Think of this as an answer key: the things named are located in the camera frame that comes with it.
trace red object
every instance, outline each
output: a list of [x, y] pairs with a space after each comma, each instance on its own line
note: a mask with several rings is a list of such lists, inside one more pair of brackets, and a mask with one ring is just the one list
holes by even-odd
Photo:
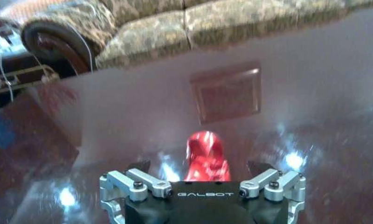
[[190, 160], [190, 171], [186, 181], [231, 181], [223, 144], [214, 132], [202, 131], [190, 137], [187, 159]]

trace silver metal bracket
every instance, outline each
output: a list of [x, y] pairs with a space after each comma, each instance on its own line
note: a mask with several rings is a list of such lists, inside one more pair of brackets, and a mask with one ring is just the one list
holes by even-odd
[[298, 222], [299, 212], [306, 208], [306, 177], [296, 171], [290, 171], [264, 187], [264, 196], [268, 200], [280, 202], [290, 199], [288, 224]]
[[155, 197], [167, 198], [172, 195], [172, 185], [168, 181], [155, 178], [139, 169], [130, 169], [127, 176], [136, 181], [142, 181]]
[[102, 208], [108, 211], [112, 224], [124, 224], [120, 198], [131, 197], [132, 201], [142, 202], [148, 197], [146, 184], [135, 184], [135, 181], [119, 171], [111, 171], [100, 177], [100, 200]]
[[259, 197], [260, 190], [271, 182], [278, 180], [280, 173], [275, 169], [268, 169], [264, 173], [240, 184], [240, 194], [246, 198]]

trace screw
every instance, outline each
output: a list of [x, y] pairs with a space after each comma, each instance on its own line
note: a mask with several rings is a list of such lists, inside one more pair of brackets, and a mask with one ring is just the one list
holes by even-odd
[[272, 189], [278, 189], [278, 188], [280, 188], [280, 183], [279, 183], [278, 181], [271, 181], [271, 182], [270, 182], [270, 187], [271, 187]]
[[243, 190], [239, 191], [239, 195], [242, 197], [247, 197], [248, 196], [248, 192], [243, 189]]
[[164, 193], [164, 197], [171, 197], [174, 195], [174, 190], [168, 189]]
[[142, 189], [144, 187], [144, 184], [142, 181], [135, 181], [134, 186], [135, 186], [135, 189]]

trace white cable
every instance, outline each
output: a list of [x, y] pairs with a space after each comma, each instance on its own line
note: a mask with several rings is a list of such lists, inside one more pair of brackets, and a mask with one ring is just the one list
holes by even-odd
[[94, 72], [94, 55], [92, 55], [92, 51], [90, 50], [88, 44], [87, 44], [87, 42], [86, 42], [86, 39], [83, 38], [83, 36], [82, 36], [82, 34], [79, 33], [79, 31], [76, 30], [76, 28], [75, 28], [71, 24], [68, 24], [68, 26], [74, 29], [74, 31], [75, 31], [76, 34], [79, 35], [80, 39], [83, 40], [83, 43], [84, 43], [86, 48], [87, 48], [87, 50], [88, 50], [88, 55], [90, 55], [91, 72]]
[[2, 55], [0, 55], [0, 70], [2, 70], [2, 75], [3, 75], [3, 77], [4, 77], [4, 80], [6, 80], [6, 84], [8, 85], [11, 101], [14, 102], [14, 92], [12, 92], [11, 82], [8, 81], [7, 75], [6, 75], [6, 73], [4, 73]]

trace glossy table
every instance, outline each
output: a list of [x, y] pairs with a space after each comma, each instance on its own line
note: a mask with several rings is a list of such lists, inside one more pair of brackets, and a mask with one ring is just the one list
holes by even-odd
[[0, 115], [0, 223], [107, 223], [99, 176], [184, 178], [190, 135], [308, 179], [300, 223], [373, 223], [373, 10], [326, 27], [32, 88]]

